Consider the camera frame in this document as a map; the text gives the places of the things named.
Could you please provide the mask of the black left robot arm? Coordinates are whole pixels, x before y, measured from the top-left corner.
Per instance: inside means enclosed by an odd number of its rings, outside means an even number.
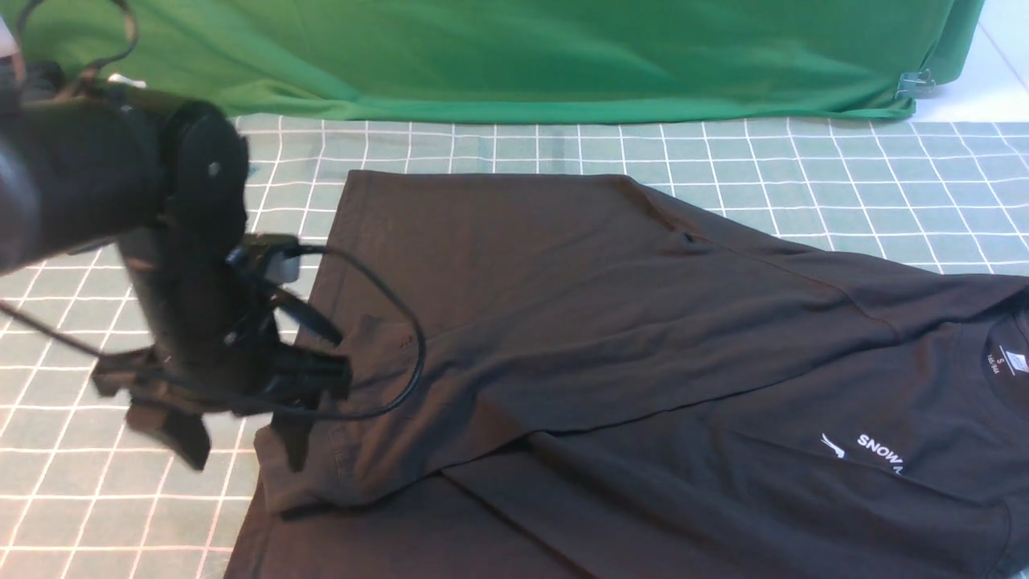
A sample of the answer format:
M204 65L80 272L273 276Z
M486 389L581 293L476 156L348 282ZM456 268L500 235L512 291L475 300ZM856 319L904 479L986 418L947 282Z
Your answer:
M305 465L318 407L345 398L349 359L281 340L276 312L331 345L334 324L288 292L298 238L248 231L247 140L214 105L115 84L22 104L2 96L2 272L113 243L152 336L96 353L100 398L194 470L208 413L271 414Z

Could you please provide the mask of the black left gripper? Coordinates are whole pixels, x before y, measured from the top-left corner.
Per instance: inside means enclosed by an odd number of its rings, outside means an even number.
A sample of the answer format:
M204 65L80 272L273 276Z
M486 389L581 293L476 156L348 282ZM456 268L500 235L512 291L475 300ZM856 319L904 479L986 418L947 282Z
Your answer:
M201 417L273 412L269 426L290 472L305 469L316 421L311 413L324 396L345 398L352 377L348 359L284 343L267 306L143 312L154 343L107 355L92 372L100 396L128 393L131 431L203 470L211 438Z

